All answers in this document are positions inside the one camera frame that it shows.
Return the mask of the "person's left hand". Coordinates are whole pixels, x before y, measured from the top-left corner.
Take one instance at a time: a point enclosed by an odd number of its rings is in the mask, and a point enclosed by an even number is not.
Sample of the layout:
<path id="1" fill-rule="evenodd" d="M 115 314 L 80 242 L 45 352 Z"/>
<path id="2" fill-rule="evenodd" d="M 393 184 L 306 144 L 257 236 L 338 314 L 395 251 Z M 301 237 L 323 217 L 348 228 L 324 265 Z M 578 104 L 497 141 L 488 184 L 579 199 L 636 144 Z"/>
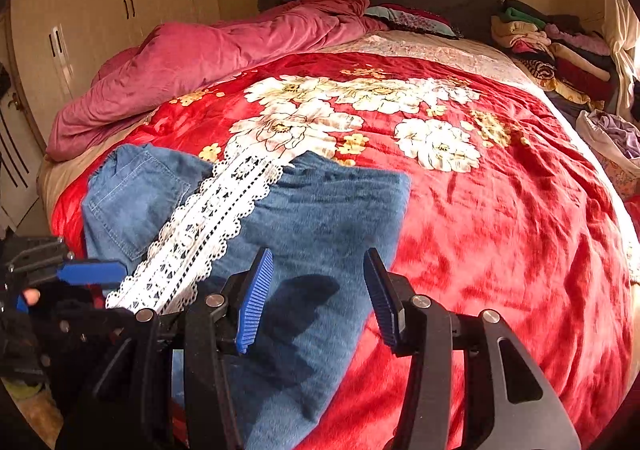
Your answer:
<path id="1" fill-rule="evenodd" d="M 28 306 L 34 306 L 40 299 L 40 292 L 36 288 L 28 288 L 23 292 L 23 298 Z"/>

